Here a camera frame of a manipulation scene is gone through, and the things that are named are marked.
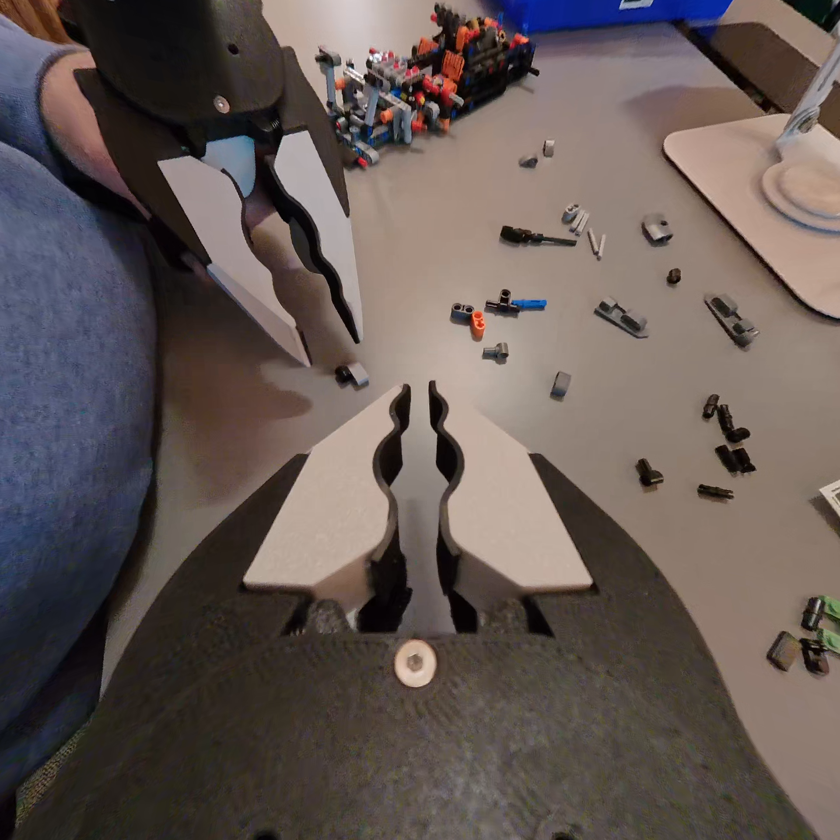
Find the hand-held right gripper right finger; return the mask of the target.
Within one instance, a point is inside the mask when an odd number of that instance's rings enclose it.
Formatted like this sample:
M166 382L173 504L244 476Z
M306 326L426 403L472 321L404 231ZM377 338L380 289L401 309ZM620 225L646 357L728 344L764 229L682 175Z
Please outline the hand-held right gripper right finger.
M459 396L428 383L438 505L437 574L458 633L504 602L588 592L594 584L532 453Z

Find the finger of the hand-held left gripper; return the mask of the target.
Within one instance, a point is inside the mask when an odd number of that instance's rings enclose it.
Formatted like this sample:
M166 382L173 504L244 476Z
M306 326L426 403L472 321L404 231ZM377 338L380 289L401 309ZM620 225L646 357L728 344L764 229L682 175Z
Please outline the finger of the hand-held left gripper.
M289 356L312 359L295 319L280 305L273 278L254 253L244 199L225 171L186 155L159 162L163 177L206 252L207 274Z
M265 163L269 191L287 222L301 263L327 282L332 305L351 339L364 336L361 288L349 215L308 130L286 133Z

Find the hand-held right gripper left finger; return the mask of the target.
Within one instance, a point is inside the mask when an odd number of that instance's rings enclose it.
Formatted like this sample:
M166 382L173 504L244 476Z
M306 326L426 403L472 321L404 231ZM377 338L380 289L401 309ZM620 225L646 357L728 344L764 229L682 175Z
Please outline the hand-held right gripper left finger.
M311 448L248 567L254 592L305 595L394 632L411 601L392 485L412 390L396 385Z

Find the person's left forearm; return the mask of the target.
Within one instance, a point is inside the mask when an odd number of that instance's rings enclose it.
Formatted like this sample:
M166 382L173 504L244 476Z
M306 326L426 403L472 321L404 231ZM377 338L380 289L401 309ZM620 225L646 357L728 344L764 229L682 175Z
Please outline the person's left forearm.
M61 155L42 118L41 83L58 59L81 52L76 44L57 45L30 35L1 16L1 142L56 176Z

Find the lego car assembly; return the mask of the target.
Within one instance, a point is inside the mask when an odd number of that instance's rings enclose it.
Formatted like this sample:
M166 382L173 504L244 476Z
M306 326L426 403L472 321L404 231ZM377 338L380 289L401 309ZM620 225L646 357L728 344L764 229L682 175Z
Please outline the lego car assembly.
M437 33L409 55L371 48L362 66L321 46L314 57L325 79L325 109L346 169L377 165L386 146L417 135L446 134L451 123L538 76L530 37L509 34L499 17L468 17L436 3Z

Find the person's left hand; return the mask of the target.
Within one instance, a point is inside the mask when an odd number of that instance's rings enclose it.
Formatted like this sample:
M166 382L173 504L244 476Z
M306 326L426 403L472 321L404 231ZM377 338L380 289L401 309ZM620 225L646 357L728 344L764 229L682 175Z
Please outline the person's left hand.
M90 102L79 88L77 70L95 69L91 52L76 50L58 58L40 83L39 106L49 137L79 172L127 200L144 220L150 214L127 187L102 138Z

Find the black connector with axle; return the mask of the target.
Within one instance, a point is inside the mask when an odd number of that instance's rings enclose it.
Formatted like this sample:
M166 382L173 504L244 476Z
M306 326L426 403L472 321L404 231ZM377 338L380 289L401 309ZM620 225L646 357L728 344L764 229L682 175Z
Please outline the black connector with axle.
M554 237L537 233L524 227L502 226L499 234L501 242L515 246L558 246L571 248L578 244L575 237Z

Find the person's blue sweater torso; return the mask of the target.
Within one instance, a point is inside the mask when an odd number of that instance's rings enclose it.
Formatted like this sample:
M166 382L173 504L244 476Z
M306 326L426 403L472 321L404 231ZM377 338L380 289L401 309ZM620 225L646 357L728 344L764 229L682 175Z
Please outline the person's blue sweater torso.
M152 477L156 320L136 227L6 144L1 215L5 804L98 699Z

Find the dark grey panel piece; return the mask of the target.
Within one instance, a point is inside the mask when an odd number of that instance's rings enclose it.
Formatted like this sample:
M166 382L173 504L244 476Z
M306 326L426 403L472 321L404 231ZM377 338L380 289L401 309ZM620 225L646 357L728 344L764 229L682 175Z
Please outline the dark grey panel piece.
M742 349L749 348L760 331L739 311L739 306L727 295L706 295L704 302L732 342Z
M607 297L602 299L593 310L594 315L613 324L625 333L637 339L648 337L648 320L633 309L626 309L617 300Z

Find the black tile piece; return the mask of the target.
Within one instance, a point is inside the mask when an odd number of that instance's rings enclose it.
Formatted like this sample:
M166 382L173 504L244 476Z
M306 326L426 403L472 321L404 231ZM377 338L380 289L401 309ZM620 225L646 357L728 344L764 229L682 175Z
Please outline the black tile piece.
M788 631L780 631L766 654L770 664L782 672L788 672L802 651L800 639Z

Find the blue storage bin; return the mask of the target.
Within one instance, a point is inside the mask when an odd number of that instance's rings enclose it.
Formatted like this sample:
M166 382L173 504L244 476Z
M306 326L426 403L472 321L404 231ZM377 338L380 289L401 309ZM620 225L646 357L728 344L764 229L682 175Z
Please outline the blue storage bin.
M565 29L718 20L731 1L502 1L505 20L525 35Z

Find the white desk stand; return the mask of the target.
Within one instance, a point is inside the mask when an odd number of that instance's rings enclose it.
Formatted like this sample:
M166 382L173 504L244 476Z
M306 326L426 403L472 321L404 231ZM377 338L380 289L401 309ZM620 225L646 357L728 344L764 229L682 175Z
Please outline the white desk stand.
M792 295L839 319L839 140L819 123L839 44L792 115L670 134L666 158Z

